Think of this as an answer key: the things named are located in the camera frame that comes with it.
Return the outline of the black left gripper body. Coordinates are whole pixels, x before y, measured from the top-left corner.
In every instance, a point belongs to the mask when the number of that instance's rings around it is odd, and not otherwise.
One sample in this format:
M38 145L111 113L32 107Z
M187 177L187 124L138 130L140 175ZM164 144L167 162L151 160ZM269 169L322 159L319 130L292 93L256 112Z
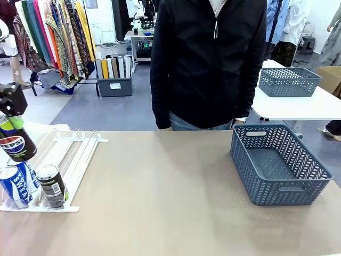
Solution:
M1 84L1 112L8 117L23 115L27 101L19 83Z

